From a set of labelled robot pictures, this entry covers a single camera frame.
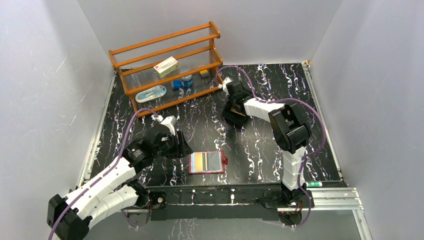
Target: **brown object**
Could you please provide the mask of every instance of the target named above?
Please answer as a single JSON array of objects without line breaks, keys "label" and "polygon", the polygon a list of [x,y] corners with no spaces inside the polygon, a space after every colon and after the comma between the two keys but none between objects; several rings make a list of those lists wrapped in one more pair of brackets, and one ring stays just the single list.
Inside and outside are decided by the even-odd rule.
[{"label": "brown object", "polygon": [[[165,108],[183,103],[200,96],[210,94],[219,90],[218,86],[212,87],[213,77],[217,73],[218,66],[223,64],[223,60],[215,48],[214,39],[221,37],[220,31],[214,22],[192,27],[183,31],[175,32],[165,36],[157,37],[148,41],[126,46],[116,50],[109,50],[110,62],[118,72],[122,81],[125,94],[129,96],[134,111],[140,108],[151,108],[153,111],[160,111]],[[179,67],[169,73],[164,78],[160,78],[153,67],[168,57],[174,57]],[[128,65],[137,63],[136,68],[128,68]],[[201,83],[200,71],[210,70],[210,82]],[[162,99],[166,99],[168,92],[170,96],[162,105],[156,105],[154,100],[139,103],[135,97],[137,93],[163,85],[170,81],[180,79],[187,75],[193,75],[194,93],[187,96],[178,96],[171,88],[167,87],[167,93]],[[144,111],[137,115],[138,118],[148,115],[150,112]]]}]

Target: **marble pattern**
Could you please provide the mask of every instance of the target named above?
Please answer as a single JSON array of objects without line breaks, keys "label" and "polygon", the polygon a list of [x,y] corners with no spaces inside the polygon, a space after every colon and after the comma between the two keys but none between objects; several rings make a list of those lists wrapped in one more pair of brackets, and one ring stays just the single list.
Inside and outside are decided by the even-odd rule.
[{"label": "marble pattern", "polygon": [[[315,107],[311,91],[300,63],[239,65],[251,78],[256,93],[265,100],[298,98]],[[224,69],[223,77],[241,76],[234,69]],[[226,101],[223,91],[214,92],[158,112],[164,117],[177,118],[175,128],[183,130],[185,139],[195,152],[223,150],[228,158],[223,174],[189,174],[188,157],[156,160],[137,177],[147,186],[200,186],[227,184],[275,183],[282,179],[282,151],[273,139],[268,122],[252,118],[241,130],[236,130],[221,117]],[[91,177],[101,172],[118,155],[123,132],[133,115],[130,99],[124,94],[121,80],[116,77],[110,97],[97,155]],[[305,116],[310,122],[312,138],[307,152],[317,148],[322,134],[319,123],[309,110]],[[129,141],[140,138],[154,124],[150,116],[135,121]],[[334,157],[328,143],[324,149],[306,162],[307,181],[339,181]]]}]

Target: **small carton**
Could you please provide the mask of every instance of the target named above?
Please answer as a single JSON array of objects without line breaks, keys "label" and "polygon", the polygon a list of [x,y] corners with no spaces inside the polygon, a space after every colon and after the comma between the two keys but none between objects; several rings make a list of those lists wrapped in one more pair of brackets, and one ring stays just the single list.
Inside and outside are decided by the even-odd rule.
[{"label": "small carton", "polygon": [[163,78],[166,75],[168,75],[170,72],[172,72],[172,71],[174,71],[175,69],[178,68],[178,61],[174,57],[170,56],[169,58],[167,58],[163,62],[154,66],[153,68],[154,68],[154,70],[156,70],[159,77]]}]

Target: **gray floor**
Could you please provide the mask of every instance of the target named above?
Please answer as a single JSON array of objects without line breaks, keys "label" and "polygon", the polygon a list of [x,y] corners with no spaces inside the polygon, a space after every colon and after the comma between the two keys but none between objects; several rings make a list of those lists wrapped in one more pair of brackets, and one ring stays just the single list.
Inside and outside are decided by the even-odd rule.
[{"label": "gray floor", "polygon": [[116,213],[90,230],[84,240],[360,240],[352,211],[313,211],[305,225],[282,228],[261,219],[177,219],[150,221],[139,231]]}]

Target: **orange wooden frame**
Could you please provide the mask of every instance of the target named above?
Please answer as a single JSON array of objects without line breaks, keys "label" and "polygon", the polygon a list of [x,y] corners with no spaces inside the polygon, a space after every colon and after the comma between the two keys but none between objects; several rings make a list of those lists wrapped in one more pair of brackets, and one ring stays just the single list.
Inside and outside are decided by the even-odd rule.
[{"label": "orange wooden frame", "polygon": [[[164,48],[162,50],[154,51],[154,52],[144,54],[144,55],[141,55],[141,56],[138,56],[138,57],[134,57],[134,58],[131,58],[131,59],[128,59],[128,60],[124,60],[124,61],[120,61],[120,62],[116,62],[116,60],[115,60],[115,55],[117,55],[117,54],[128,52],[128,51],[131,51],[131,50],[134,50],[134,49],[138,49],[138,48],[141,48],[141,47],[144,47],[144,46],[148,46],[150,44],[158,43],[158,42],[168,40],[168,39],[171,39],[171,38],[175,38],[175,37],[178,37],[178,36],[182,36],[182,35],[185,35],[185,34],[190,34],[190,33],[193,33],[193,32],[196,32],[196,31],[199,31],[199,30],[202,30],[202,29],[206,29],[206,28],[210,28],[210,30],[211,30],[210,32],[212,34],[210,34],[208,36],[200,37],[198,39],[194,39],[194,40],[191,40],[191,41],[188,41],[188,42],[185,42],[185,43],[181,43],[181,44],[178,44],[178,45],[169,46],[169,47]],[[131,103],[132,103],[132,106],[134,108],[134,111],[135,112],[138,111],[138,106],[137,106],[136,100],[134,99],[134,94],[136,94],[136,93],[139,93],[141,91],[153,88],[156,85],[161,85],[161,84],[179,79],[181,77],[184,77],[184,76],[187,76],[187,75],[190,75],[190,74],[196,74],[196,73],[203,71],[203,70],[209,70],[210,69],[210,71],[211,71],[211,73],[213,74],[213,77],[214,77],[215,74],[218,71],[218,66],[221,66],[223,64],[223,59],[221,58],[220,54],[217,52],[217,49],[215,47],[215,42],[214,42],[214,39],[219,39],[220,37],[221,37],[221,33],[218,30],[217,26],[214,24],[214,22],[210,21],[207,24],[192,27],[192,28],[182,30],[182,31],[178,31],[178,32],[175,32],[175,33],[171,33],[171,34],[168,34],[168,35],[165,35],[165,36],[157,37],[157,38],[154,38],[154,39],[151,39],[151,40],[148,40],[148,41],[143,41],[143,42],[136,43],[136,44],[126,46],[126,47],[116,49],[116,50],[109,50],[110,62],[112,63],[113,68],[119,74],[119,77],[122,81],[122,85],[123,85],[123,89],[125,91],[125,94],[127,96],[129,96]],[[135,74],[135,73],[150,69],[150,68],[154,67],[155,65],[157,65],[158,63],[160,63],[162,61],[150,63],[150,64],[140,66],[140,67],[137,67],[137,68],[133,68],[133,69],[130,69],[130,70],[127,70],[127,71],[122,71],[121,67],[127,66],[129,64],[133,64],[133,63],[145,60],[145,59],[149,59],[149,58],[161,55],[161,54],[172,52],[172,51],[175,51],[175,50],[178,50],[178,49],[183,49],[185,47],[192,46],[192,45],[195,45],[195,44],[198,44],[198,43],[201,43],[201,42],[205,42],[205,41],[209,41],[209,46],[202,47],[202,48],[199,48],[199,49],[196,49],[196,50],[192,50],[192,51],[180,54],[180,55],[176,55],[176,56],[174,56],[174,58],[179,60],[179,59],[183,59],[183,58],[186,58],[186,57],[189,57],[189,56],[192,56],[192,55],[196,55],[196,54],[199,54],[199,53],[202,53],[202,52],[205,52],[205,51],[209,51],[210,56],[211,56],[211,59],[210,59],[211,64],[207,64],[207,65],[198,67],[196,69],[192,69],[190,71],[187,71],[187,72],[184,72],[184,73],[181,73],[181,74],[166,77],[164,79],[160,79],[160,80],[157,80],[155,82],[148,83],[148,84],[142,85],[142,86],[134,88],[134,89],[128,89],[128,85],[127,85],[127,82],[125,80],[125,76],[129,76],[131,74]],[[223,79],[221,78],[221,76],[218,76],[218,81],[219,81],[220,84],[222,84]],[[169,108],[171,106],[183,103],[185,101],[198,98],[202,95],[210,94],[210,93],[215,92],[219,89],[220,88],[218,86],[210,88],[210,89],[206,89],[204,91],[192,94],[190,96],[186,96],[186,97],[183,97],[181,99],[178,99],[178,100],[175,100],[175,101],[172,101],[172,102],[168,102],[164,105],[155,107],[152,110],[153,111],[160,111],[160,110]],[[137,117],[140,118],[140,117],[148,115],[148,114],[150,114],[150,112],[148,112],[148,111],[141,112],[137,115]]]}]

